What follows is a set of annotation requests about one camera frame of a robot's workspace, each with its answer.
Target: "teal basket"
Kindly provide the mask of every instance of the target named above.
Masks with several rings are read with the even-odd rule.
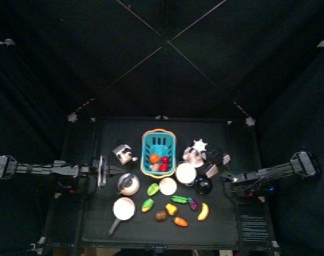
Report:
[[[174,174],[177,168],[176,160],[177,137],[173,132],[164,129],[154,129],[148,131],[142,136],[142,157],[141,170],[145,175],[162,179]],[[152,171],[150,155],[158,154],[160,157],[169,158],[169,170]]]

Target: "black backdrop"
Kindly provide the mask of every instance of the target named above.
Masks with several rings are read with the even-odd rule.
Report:
[[[324,0],[0,1],[6,38],[17,45],[0,45],[0,155],[60,158],[73,112],[80,121],[252,115],[264,166],[304,147],[321,160],[320,179],[280,182],[273,212],[289,253],[324,255]],[[32,206],[46,192],[30,201],[33,184],[13,186],[22,193],[0,187],[0,247],[6,236],[33,242],[45,215]]]

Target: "toy vegetable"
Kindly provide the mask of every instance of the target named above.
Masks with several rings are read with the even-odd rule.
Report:
[[[200,203],[199,203],[199,201],[196,201],[196,199],[189,198],[189,204],[190,204],[193,211],[197,211],[200,209]]]
[[[165,210],[156,213],[157,221],[164,221],[168,218],[168,212]]]
[[[166,209],[168,209],[168,213],[170,215],[176,215],[176,213],[178,211],[178,207],[174,204],[168,204],[166,205]]]
[[[185,196],[172,196],[172,201],[180,204],[186,204],[189,202],[189,198]]]
[[[160,186],[157,183],[153,183],[148,188],[148,195],[153,196],[160,190]]]
[[[148,212],[152,208],[153,208],[153,205],[154,205],[154,200],[152,198],[149,198],[145,202],[144,202],[144,205],[142,205],[142,212]]]
[[[182,219],[181,217],[174,218],[174,223],[181,227],[188,227],[188,225],[189,225],[188,221],[185,219]]]

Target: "toy food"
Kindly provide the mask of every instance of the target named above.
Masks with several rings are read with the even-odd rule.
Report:
[[[158,170],[161,172],[166,172],[169,170],[169,165],[168,164],[161,164],[160,167],[158,167]]]
[[[209,216],[209,205],[207,203],[203,203],[203,209],[201,209],[201,213],[199,215],[199,220],[205,220]]]
[[[157,183],[153,183],[148,188],[148,195],[153,196],[160,190],[160,186]]]
[[[189,204],[193,211],[197,211],[200,209],[200,203],[193,198],[189,198]]]
[[[152,164],[157,164],[160,162],[160,155],[158,154],[152,154],[149,157],[149,161]]]
[[[172,201],[174,203],[186,204],[189,202],[189,198],[185,196],[172,196]]]
[[[188,227],[188,225],[189,225],[188,221],[185,219],[182,219],[181,217],[174,218],[174,223],[181,227]]]
[[[142,212],[148,212],[154,206],[154,200],[149,198],[142,205]]]
[[[162,157],[161,157],[161,163],[162,163],[162,164],[168,164],[168,163],[169,163],[169,158],[168,158],[168,156],[162,156]]]
[[[178,211],[178,207],[174,204],[168,204],[166,209],[168,209],[169,215],[176,215]]]
[[[157,172],[158,169],[160,169],[160,164],[158,164],[158,163],[157,163],[157,164],[153,164],[153,166],[152,166],[152,171],[153,171],[153,172]]]
[[[168,218],[168,212],[165,210],[156,213],[157,221],[164,221]]]

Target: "utensil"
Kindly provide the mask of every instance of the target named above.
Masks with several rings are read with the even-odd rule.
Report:
[[[116,202],[114,202],[114,216],[116,220],[112,225],[112,228],[109,230],[109,236],[113,235],[114,230],[117,229],[121,221],[129,220],[134,213],[136,213],[136,203],[129,197],[121,197]]]

